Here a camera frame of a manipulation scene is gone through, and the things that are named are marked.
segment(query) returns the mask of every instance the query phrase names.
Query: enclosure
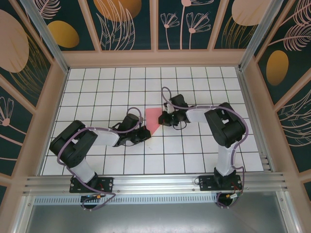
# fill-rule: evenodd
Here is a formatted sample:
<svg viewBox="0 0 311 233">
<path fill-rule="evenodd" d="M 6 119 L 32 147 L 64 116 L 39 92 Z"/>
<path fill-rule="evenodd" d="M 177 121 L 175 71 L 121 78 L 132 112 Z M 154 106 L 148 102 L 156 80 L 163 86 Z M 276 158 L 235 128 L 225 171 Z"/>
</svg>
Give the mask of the enclosure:
<svg viewBox="0 0 311 233">
<path fill-rule="evenodd" d="M 3 232 L 309 232 L 310 22 L 310 0 L 1 1 Z M 74 120 L 113 127 L 131 107 L 148 124 L 164 86 L 245 120 L 239 203 L 221 209 L 218 191 L 200 191 L 219 149 L 208 124 L 191 123 L 93 145 L 86 161 L 116 197 L 84 212 L 51 142 Z"/>
</svg>

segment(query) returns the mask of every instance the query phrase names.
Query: white tile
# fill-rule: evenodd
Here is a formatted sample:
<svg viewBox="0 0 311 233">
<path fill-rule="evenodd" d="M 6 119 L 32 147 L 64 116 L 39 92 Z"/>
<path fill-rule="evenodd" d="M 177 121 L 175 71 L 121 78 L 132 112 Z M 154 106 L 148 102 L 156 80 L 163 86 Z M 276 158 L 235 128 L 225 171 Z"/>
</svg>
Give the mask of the white tile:
<svg viewBox="0 0 311 233">
<path fill-rule="evenodd" d="M 212 135 L 210 127 L 207 123 L 199 123 L 201 135 Z"/>
<path fill-rule="evenodd" d="M 146 105 L 150 104 L 162 104 L 160 91 L 146 92 Z"/>
<path fill-rule="evenodd" d="M 124 155 L 106 155 L 104 175 L 123 174 Z"/>
<path fill-rule="evenodd" d="M 130 80 L 115 80 L 113 91 L 128 91 Z"/>
<path fill-rule="evenodd" d="M 175 67 L 161 67 L 161 78 L 162 79 L 175 79 L 176 68 Z"/>
<path fill-rule="evenodd" d="M 115 72 L 115 68 L 101 68 L 99 79 L 114 79 Z"/>
<path fill-rule="evenodd" d="M 202 153 L 200 136 L 183 136 L 184 153 Z"/>
<path fill-rule="evenodd" d="M 227 91 L 230 103 L 244 103 L 242 91 Z"/>
<path fill-rule="evenodd" d="M 58 121 L 73 121 L 77 107 L 60 107 Z"/>
<path fill-rule="evenodd" d="M 213 136 L 201 136 L 203 153 L 218 153 L 218 144 Z"/>
<path fill-rule="evenodd" d="M 77 106 L 80 93 L 65 93 L 61 106 Z"/>
<path fill-rule="evenodd" d="M 144 173 L 144 156 L 126 155 L 124 164 L 124 174 L 143 174 L 143 173 Z"/>
<path fill-rule="evenodd" d="M 164 157 L 163 154 L 145 155 L 145 174 L 163 174 Z"/>
<path fill-rule="evenodd" d="M 108 128 L 109 121 L 92 121 L 91 127 Z"/>
<path fill-rule="evenodd" d="M 249 134 L 254 134 L 250 120 L 249 119 L 244 119 L 244 120 L 246 121 L 246 124 L 247 124 L 247 127 L 248 127 L 248 133 Z"/>
<path fill-rule="evenodd" d="M 83 106 L 77 108 L 75 120 L 92 120 L 93 106 Z"/>
<path fill-rule="evenodd" d="M 97 91 L 98 92 L 102 92 L 102 91 L 112 92 L 113 82 L 114 82 L 113 80 L 99 80 Z"/>
<path fill-rule="evenodd" d="M 106 146 L 105 145 L 92 145 L 87 155 L 105 155 Z"/>
<path fill-rule="evenodd" d="M 194 91 L 178 91 L 178 94 L 183 95 L 188 105 L 195 105 Z"/>
<path fill-rule="evenodd" d="M 249 118 L 245 104 L 231 104 L 231 107 L 243 118 Z"/>
<path fill-rule="evenodd" d="M 161 79 L 161 86 L 168 87 L 171 91 L 177 91 L 176 79 Z"/>
<path fill-rule="evenodd" d="M 192 91 L 192 79 L 177 79 L 178 91 Z"/>
<path fill-rule="evenodd" d="M 129 105 L 142 105 L 145 104 L 145 92 L 130 92 Z"/>
<path fill-rule="evenodd" d="M 129 79 L 131 68 L 116 68 L 115 79 Z"/>
<path fill-rule="evenodd" d="M 193 79 L 193 86 L 195 91 L 208 91 L 209 85 L 207 79 Z"/>
<path fill-rule="evenodd" d="M 165 154 L 181 154 L 183 153 L 183 144 L 181 137 L 164 137 L 164 153 Z"/>
<path fill-rule="evenodd" d="M 145 80 L 144 79 L 131 79 L 130 91 L 145 91 Z"/>
<path fill-rule="evenodd" d="M 226 90 L 241 90 L 239 80 L 232 78 L 224 78 Z"/>
<path fill-rule="evenodd" d="M 241 153 L 236 153 L 235 155 L 235 161 L 233 164 L 236 168 L 244 166 L 243 159 L 242 159 L 242 154 Z"/>
<path fill-rule="evenodd" d="M 128 106 L 128 108 L 132 108 L 132 107 L 138 108 L 141 112 L 141 117 L 145 119 L 145 106 L 144 105 L 130 105 L 130 106 Z M 129 111 L 129 113 L 132 113 L 132 114 L 136 115 L 137 117 L 139 116 L 139 112 L 137 111 L 137 109 L 131 109 Z"/>
<path fill-rule="evenodd" d="M 186 173 L 205 172 L 203 154 L 185 154 L 184 158 Z"/>
<path fill-rule="evenodd" d="M 163 153 L 163 138 L 151 137 L 145 141 L 145 154 L 162 154 Z"/>
<path fill-rule="evenodd" d="M 240 145 L 242 152 L 258 152 L 254 135 L 248 135 L 246 140 Z"/>
<path fill-rule="evenodd" d="M 96 92 L 98 80 L 83 80 L 81 92 Z"/>
<path fill-rule="evenodd" d="M 145 144 L 138 143 L 132 147 L 125 147 L 125 154 L 144 154 Z"/>
<path fill-rule="evenodd" d="M 199 132 L 199 123 L 190 123 L 187 124 L 186 128 L 182 130 L 183 136 L 198 136 Z"/>
<path fill-rule="evenodd" d="M 128 92 L 114 92 L 112 93 L 112 105 L 127 105 Z"/>
<path fill-rule="evenodd" d="M 211 91 L 213 104 L 228 102 L 226 91 Z"/>
<path fill-rule="evenodd" d="M 165 154 L 165 173 L 185 173 L 184 156 L 182 154 Z"/>
<path fill-rule="evenodd" d="M 89 166 L 94 170 L 98 175 L 103 174 L 104 170 L 104 161 L 105 161 L 105 156 L 91 156 L 88 155 L 86 157 L 86 162 L 89 164 Z"/>
<path fill-rule="evenodd" d="M 99 79 L 99 68 L 87 68 L 84 74 L 84 80 L 87 79 Z"/>
<path fill-rule="evenodd" d="M 222 78 L 220 67 L 206 67 L 207 77 L 209 78 Z"/>
<path fill-rule="evenodd" d="M 109 147 L 106 148 L 106 154 L 120 154 L 125 155 L 125 146 L 118 146 L 118 147 Z"/>
<path fill-rule="evenodd" d="M 127 106 L 111 106 L 109 120 L 123 120 L 126 116 Z"/>
<path fill-rule="evenodd" d="M 95 92 L 85 92 L 80 94 L 79 106 L 93 106 L 95 102 Z"/>
<path fill-rule="evenodd" d="M 193 78 L 207 78 L 205 67 L 191 67 Z"/>
<path fill-rule="evenodd" d="M 196 104 L 212 104 L 210 91 L 195 91 Z"/>
<path fill-rule="evenodd" d="M 147 67 L 146 68 L 146 79 L 160 79 L 161 68 L 160 67 Z"/>
<path fill-rule="evenodd" d="M 205 171 L 214 172 L 214 168 L 217 165 L 217 160 L 218 160 L 217 153 L 204 154 Z"/>
<path fill-rule="evenodd" d="M 85 69 L 70 69 L 69 80 L 82 80 Z"/>
<path fill-rule="evenodd" d="M 225 84 L 223 79 L 209 79 L 208 83 L 211 90 L 225 90 Z"/>
<path fill-rule="evenodd" d="M 95 106 L 92 120 L 109 120 L 110 106 Z"/>
<path fill-rule="evenodd" d="M 95 105 L 111 105 L 112 92 L 97 92 Z"/>
<path fill-rule="evenodd" d="M 176 67 L 177 78 L 186 79 L 191 78 L 190 67 Z"/>
<path fill-rule="evenodd" d="M 146 79 L 146 91 L 160 91 L 161 79 Z"/>
<path fill-rule="evenodd" d="M 65 92 L 80 92 L 82 80 L 69 80 L 66 85 Z"/>
<path fill-rule="evenodd" d="M 237 73 L 234 67 L 221 67 L 224 78 L 236 78 Z"/>
<path fill-rule="evenodd" d="M 259 153 L 243 153 L 246 171 L 263 171 Z"/>
<path fill-rule="evenodd" d="M 145 72 L 144 67 L 131 68 L 131 79 L 145 79 Z"/>
<path fill-rule="evenodd" d="M 62 131 L 65 130 L 65 128 L 67 128 L 70 124 L 72 123 L 72 121 L 58 121 L 55 125 L 55 129 L 53 132 L 53 137 L 57 137 Z"/>
<path fill-rule="evenodd" d="M 62 175 L 64 166 L 57 163 L 56 156 L 47 156 L 43 175 Z"/>
</svg>

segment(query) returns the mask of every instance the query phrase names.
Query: flower illustration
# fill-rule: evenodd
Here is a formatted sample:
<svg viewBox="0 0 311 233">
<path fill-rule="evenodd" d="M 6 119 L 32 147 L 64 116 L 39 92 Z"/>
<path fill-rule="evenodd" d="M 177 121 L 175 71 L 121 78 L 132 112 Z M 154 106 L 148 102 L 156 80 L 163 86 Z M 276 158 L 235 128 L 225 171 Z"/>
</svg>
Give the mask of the flower illustration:
<svg viewBox="0 0 311 233">
<path fill-rule="evenodd" d="M 12 112 L 13 112 L 13 107 L 14 107 L 14 101 L 12 99 L 8 98 L 8 101 L 6 102 L 4 97 L 0 97 L 0 126 L 4 126 L 4 127 L 9 126 L 12 129 L 14 129 L 14 130 L 16 130 L 22 134 L 26 134 L 25 132 L 15 128 L 14 126 L 12 126 L 10 124 L 11 116 L 12 116 Z M 11 138 L 8 138 L 2 134 L 0 134 L 0 137 L 9 141 L 9 142 L 15 143 L 17 145 L 20 145 L 20 146 L 23 145 L 22 143 L 17 142 Z"/>
<path fill-rule="evenodd" d="M 4 97 L 0 97 L 0 125 L 10 125 L 10 118 L 13 112 L 14 101 L 8 98 L 7 103 Z"/>
<path fill-rule="evenodd" d="M 177 19 L 176 13 L 174 14 L 169 13 L 167 14 L 167 16 L 165 15 L 165 13 L 163 13 L 160 16 L 161 16 L 161 20 L 165 28 L 167 46 L 169 47 L 169 50 L 170 50 L 171 48 L 169 44 L 169 38 L 167 36 L 167 29 L 179 26 L 179 21 L 177 21 L 178 19 Z"/>
<path fill-rule="evenodd" d="M 195 18 L 193 18 L 193 12 L 191 12 L 186 15 L 186 18 L 187 18 L 187 25 L 188 25 L 189 33 L 190 33 L 189 49 L 191 49 L 192 34 L 206 32 L 210 30 L 210 24 L 208 24 L 209 22 L 208 13 L 206 13 L 205 15 L 201 13 L 197 13 Z"/>
<path fill-rule="evenodd" d="M 206 5 L 206 4 L 210 4 L 213 3 L 214 0 L 209 0 L 209 1 L 198 1 L 198 0 L 181 0 L 181 4 L 183 4 L 183 6 L 191 6 L 191 5 Z"/>
</svg>

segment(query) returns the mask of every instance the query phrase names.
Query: white tile floor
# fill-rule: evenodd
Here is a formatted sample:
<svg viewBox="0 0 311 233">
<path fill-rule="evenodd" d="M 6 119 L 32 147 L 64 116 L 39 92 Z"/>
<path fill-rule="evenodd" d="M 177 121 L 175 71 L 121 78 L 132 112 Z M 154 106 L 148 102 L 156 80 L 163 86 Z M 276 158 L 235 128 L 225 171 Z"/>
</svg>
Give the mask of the white tile floor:
<svg viewBox="0 0 311 233">
<path fill-rule="evenodd" d="M 246 171 L 263 171 L 233 67 L 72 69 L 52 138 L 75 119 L 87 126 L 111 127 L 123 120 L 129 107 L 138 107 L 143 114 L 144 109 L 161 107 L 162 86 L 172 90 L 173 96 L 182 94 L 189 105 L 228 101 L 245 118 L 251 134 L 238 148 L 235 164 Z M 204 173 L 213 172 L 217 152 L 209 126 L 191 123 L 181 131 L 160 126 L 151 139 L 134 147 L 93 146 L 86 160 L 105 175 Z M 48 151 L 41 174 L 69 173 Z"/>
</svg>

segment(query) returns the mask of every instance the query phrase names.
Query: beige oval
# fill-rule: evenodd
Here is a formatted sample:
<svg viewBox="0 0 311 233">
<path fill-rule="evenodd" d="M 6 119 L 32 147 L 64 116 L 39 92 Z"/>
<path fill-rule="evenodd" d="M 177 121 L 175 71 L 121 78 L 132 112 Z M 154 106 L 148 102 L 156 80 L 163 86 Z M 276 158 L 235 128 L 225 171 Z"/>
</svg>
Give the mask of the beige oval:
<svg viewBox="0 0 311 233">
<path fill-rule="evenodd" d="M 24 69 L 29 56 L 27 34 L 9 13 L 0 10 L 0 67 L 17 73 Z"/>
<path fill-rule="evenodd" d="M 232 18 L 242 26 L 260 23 L 269 6 L 270 0 L 235 0 L 232 5 Z"/>
</svg>

